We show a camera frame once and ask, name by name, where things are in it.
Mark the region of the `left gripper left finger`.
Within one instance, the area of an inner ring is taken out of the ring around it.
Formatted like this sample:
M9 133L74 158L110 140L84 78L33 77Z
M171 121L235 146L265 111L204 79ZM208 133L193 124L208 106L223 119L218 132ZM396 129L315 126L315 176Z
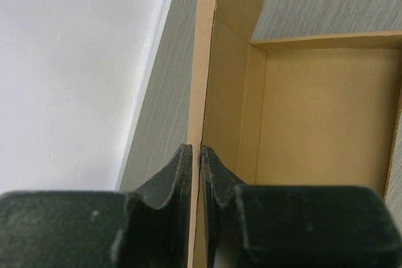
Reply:
M186 267L192 147L131 192L1 196L2 267Z

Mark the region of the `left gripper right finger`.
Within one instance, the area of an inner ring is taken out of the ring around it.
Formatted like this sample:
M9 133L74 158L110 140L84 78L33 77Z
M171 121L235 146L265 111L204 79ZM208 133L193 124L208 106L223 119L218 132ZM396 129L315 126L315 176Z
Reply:
M208 267L399 267L401 235L363 186L247 185L202 147Z

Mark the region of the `large brown cardboard box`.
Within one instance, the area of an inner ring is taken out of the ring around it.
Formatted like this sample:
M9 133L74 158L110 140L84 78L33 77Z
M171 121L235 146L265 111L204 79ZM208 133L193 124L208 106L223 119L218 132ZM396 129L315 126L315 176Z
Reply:
M192 267L208 267L203 146L247 185L363 186L384 204L388 193L401 130L401 33L253 41L263 6L197 1Z

